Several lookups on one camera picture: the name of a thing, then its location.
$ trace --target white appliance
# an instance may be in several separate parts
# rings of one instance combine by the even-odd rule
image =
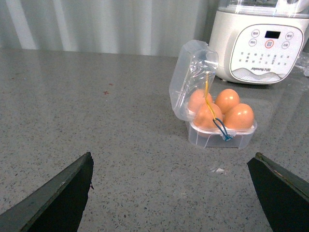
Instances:
[[[209,47],[223,80],[270,85],[292,70],[309,30],[309,0],[221,0]]]

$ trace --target red button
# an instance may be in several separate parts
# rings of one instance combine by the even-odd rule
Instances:
[[[266,48],[271,48],[273,45],[274,45],[273,40],[267,40],[266,43],[265,43]]]

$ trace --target brown egg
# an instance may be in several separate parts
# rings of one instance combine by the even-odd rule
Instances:
[[[210,93],[208,93],[207,99],[209,102],[212,102],[212,97]],[[204,102],[205,102],[205,90],[197,89],[190,96],[188,109],[191,110],[193,113],[196,113],[201,104]]]
[[[249,129],[254,122],[254,113],[250,106],[240,103],[224,116],[223,123],[230,129]]]
[[[227,88],[219,93],[214,103],[221,109],[222,114],[225,115],[230,109],[240,103],[240,99],[236,91]]]
[[[222,120],[222,113],[220,108],[214,104],[210,103],[213,111],[216,114],[216,117]],[[213,122],[213,116],[206,102],[204,102],[197,111],[196,117],[193,120],[194,125],[202,130],[207,130],[210,128],[217,128],[217,126]]]

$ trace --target gray speckled countertop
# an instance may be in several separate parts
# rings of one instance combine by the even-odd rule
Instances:
[[[249,145],[201,149],[172,111],[177,58],[0,50],[0,213],[75,159],[94,159],[81,232],[270,232],[247,162],[262,152],[309,181],[309,79],[215,79],[249,99]]]

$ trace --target button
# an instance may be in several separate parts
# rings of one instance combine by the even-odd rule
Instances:
[[[285,42],[282,44],[282,48],[283,48],[283,49],[287,49],[289,46],[290,46],[290,42],[289,42],[289,41],[285,41]]]
[[[256,39],[250,39],[250,40],[249,40],[249,45],[250,45],[251,47],[255,46],[255,45],[256,45]]]
[[[266,43],[265,43],[266,48],[271,48],[273,45],[274,45],[273,40],[267,40]]]
[[[286,40],[290,40],[291,38],[293,38],[293,36],[294,36],[294,33],[290,31],[285,35],[285,38]]]
[[[258,29],[255,29],[254,31],[251,32],[251,36],[253,38],[256,38],[260,35],[260,31]]]

